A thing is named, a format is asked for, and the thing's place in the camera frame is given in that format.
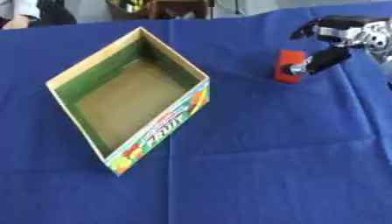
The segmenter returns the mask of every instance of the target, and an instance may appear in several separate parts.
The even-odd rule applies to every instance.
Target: blue tablecloth
[[[0,223],[392,223],[392,93],[360,50],[297,85],[272,80],[290,33],[327,14],[0,31]],[[142,25],[211,77],[211,102],[125,175],[90,150],[45,82]]]

